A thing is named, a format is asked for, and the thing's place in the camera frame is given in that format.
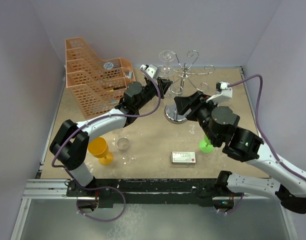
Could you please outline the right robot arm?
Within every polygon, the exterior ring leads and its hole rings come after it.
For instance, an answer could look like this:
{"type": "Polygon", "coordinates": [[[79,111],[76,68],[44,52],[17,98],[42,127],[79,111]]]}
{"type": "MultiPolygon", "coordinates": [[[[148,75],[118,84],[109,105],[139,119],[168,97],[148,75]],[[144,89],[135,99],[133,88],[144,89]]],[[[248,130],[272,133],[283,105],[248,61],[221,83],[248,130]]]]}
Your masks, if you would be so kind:
{"type": "Polygon", "coordinates": [[[274,156],[268,143],[253,132],[238,126],[240,117],[219,103],[232,98],[232,89],[209,96],[197,91],[174,98],[178,113],[198,122],[210,143],[229,158],[252,165],[269,179],[245,177],[221,171],[215,183],[219,195],[249,193],[279,200],[281,205],[298,214],[306,214],[306,171],[287,160],[274,156]]]}

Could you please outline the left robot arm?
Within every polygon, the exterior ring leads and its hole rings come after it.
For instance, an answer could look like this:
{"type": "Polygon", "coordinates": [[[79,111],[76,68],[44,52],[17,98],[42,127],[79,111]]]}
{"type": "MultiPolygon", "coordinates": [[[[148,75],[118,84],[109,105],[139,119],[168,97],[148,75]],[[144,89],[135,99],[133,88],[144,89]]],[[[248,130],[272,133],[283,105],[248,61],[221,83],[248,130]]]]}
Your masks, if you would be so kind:
{"type": "Polygon", "coordinates": [[[140,115],[139,110],[154,97],[164,98],[172,81],[158,78],[146,85],[132,82],[128,85],[119,103],[107,113],[86,121],[66,120],[60,126],[49,150],[54,160],[59,160],[68,173],[79,183],[78,191],[84,196],[95,192],[95,177],[84,163],[88,144],[96,138],[113,130],[132,124],[140,115]]]}

